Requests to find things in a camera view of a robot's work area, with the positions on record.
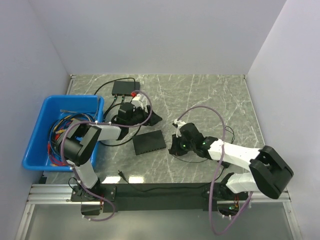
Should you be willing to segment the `black network switch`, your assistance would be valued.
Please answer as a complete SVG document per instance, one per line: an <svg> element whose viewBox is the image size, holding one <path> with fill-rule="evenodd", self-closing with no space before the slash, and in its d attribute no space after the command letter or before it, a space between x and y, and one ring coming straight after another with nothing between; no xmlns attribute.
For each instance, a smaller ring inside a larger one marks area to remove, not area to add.
<svg viewBox="0 0 320 240"><path fill-rule="evenodd" d="M165 149L166 143L161 130L151 131L132 137L135 154L142 155Z"/></svg>
<svg viewBox="0 0 320 240"><path fill-rule="evenodd" d="M116 81L113 84L111 94L118 96L131 96L131 93L140 89L140 82L136 81Z"/></svg>

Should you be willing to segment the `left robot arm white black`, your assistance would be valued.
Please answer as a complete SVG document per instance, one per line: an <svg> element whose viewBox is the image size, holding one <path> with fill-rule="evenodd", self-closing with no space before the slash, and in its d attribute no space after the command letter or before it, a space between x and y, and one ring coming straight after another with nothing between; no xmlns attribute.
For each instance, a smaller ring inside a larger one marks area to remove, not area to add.
<svg viewBox="0 0 320 240"><path fill-rule="evenodd" d="M83 196L89 201L95 201L102 194L101 181L90 162L97 142L122 140L131 126L152 127L162 120L150 105L124 102L107 124L82 121L78 118L72 120L55 146L63 153L66 163L74 171L78 184L83 188Z"/></svg>

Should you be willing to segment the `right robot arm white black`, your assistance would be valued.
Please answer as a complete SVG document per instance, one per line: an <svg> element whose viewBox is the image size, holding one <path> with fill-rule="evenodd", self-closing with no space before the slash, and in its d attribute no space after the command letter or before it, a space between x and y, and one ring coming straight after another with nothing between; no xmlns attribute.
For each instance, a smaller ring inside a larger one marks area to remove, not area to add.
<svg viewBox="0 0 320 240"><path fill-rule="evenodd" d="M212 136L203 136L194 123L175 121L176 132L172 135L169 153L180 157L189 152L224 165L235 165L245 173L230 173L220 182L220 195L230 200L238 193L261 192L270 199L278 199L294 176L294 172L268 145L250 148Z"/></svg>

